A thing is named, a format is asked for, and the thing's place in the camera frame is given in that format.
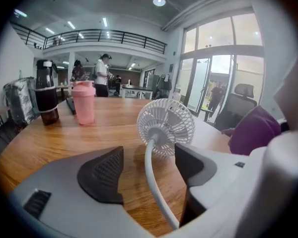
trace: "wooden table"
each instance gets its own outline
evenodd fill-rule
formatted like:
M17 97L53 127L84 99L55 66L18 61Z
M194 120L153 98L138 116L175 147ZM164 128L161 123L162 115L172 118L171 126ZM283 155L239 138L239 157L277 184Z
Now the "wooden table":
M41 118L26 127L0 155L0 185L8 194L20 182L46 163L114 146L124 147L124 170L118 191L125 210L153 235L171 231L149 190L145 175L145 146L139 139L137 116L149 100L95 98L95 123L80 126L66 102L58 106L59 121L44 126ZM195 119L193 145L229 152L229 138L202 119ZM180 220L186 185L174 157L152 158L154 176L161 193Z
M123 93L122 97L125 98L126 96L126 91L131 90L131 91L136 91L136 92L144 92L144 93L149 93L149 100L152 99L152 93L153 91L150 88L147 87L142 87L142 86L135 86L135 85L122 85Z

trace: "black pants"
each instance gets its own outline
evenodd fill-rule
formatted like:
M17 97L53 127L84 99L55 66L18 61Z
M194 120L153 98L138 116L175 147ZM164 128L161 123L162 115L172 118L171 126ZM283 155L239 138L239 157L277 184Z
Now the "black pants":
M116 83L116 92L118 93L118 96L120 94L120 84Z
M208 110L213 111L213 113L210 113L210 117L214 114L215 110L217 109L218 105L220 104L221 100L210 100Z
M97 97L108 97L107 85L95 84Z

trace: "bottle lid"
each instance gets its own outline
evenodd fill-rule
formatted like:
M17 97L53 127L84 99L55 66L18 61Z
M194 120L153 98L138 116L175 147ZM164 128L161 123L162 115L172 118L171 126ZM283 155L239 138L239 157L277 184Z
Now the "bottle lid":
M96 93L93 87L94 81L76 81L74 82L74 88L72 89L73 97L86 97L94 96Z
M52 67L53 61L49 59L42 59L36 62L36 67L38 69L44 69L46 67Z

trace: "white cable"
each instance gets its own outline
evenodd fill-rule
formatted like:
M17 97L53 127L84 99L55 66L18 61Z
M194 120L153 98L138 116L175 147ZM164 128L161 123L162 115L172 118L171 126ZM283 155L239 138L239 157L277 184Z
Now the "white cable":
M146 171L146 177L147 182L150 188L150 191L153 195L153 198L157 202L157 205L161 209L162 213L164 214L166 220L169 222L173 230L176 230L179 228L179 222L177 218L172 213L171 209L163 199L160 190L158 188L157 183L154 179L153 169L152 169L152 162L151 162L151 151L154 147L155 140L152 138L148 142L146 153L145 153L145 171Z

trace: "man in white shirt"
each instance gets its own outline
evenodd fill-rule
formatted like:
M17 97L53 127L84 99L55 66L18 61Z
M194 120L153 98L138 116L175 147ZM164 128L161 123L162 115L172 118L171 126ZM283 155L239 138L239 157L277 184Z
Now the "man in white shirt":
M95 88L97 97L108 97L108 86L107 86L107 68L106 65L109 63L111 56L103 54L100 57L101 61L96 65L95 68Z

